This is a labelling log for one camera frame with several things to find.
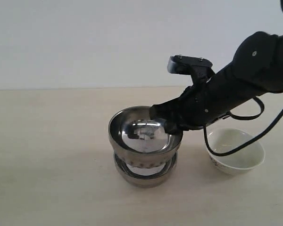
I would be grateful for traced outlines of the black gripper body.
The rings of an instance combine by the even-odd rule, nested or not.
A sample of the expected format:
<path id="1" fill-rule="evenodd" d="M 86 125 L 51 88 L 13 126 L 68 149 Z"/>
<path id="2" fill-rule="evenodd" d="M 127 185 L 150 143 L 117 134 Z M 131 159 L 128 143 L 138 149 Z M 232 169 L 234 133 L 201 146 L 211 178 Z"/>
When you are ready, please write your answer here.
<path id="1" fill-rule="evenodd" d="M 193 83 L 178 97 L 183 130 L 208 126 L 250 99 L 250 85 L 230 74 L 226 67 L 207 81 Z"/>

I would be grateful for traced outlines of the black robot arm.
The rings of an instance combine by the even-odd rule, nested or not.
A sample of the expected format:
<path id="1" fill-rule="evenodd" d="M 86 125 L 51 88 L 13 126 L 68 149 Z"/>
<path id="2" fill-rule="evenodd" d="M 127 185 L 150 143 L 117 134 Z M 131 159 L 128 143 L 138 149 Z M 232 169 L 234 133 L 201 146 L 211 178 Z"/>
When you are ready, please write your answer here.
<path id="1" fill-rule="evenodd" d="M 193 84 L 179 97 L 153 105 L 150 118 L 166 120 L 171 134 L 199 130 L 250 99 L 283 93 L 283 35 L 254 33 L 218 72 L 207 59 L 181 55 L 170 57 L 167 70 L 191 76 Z"/>

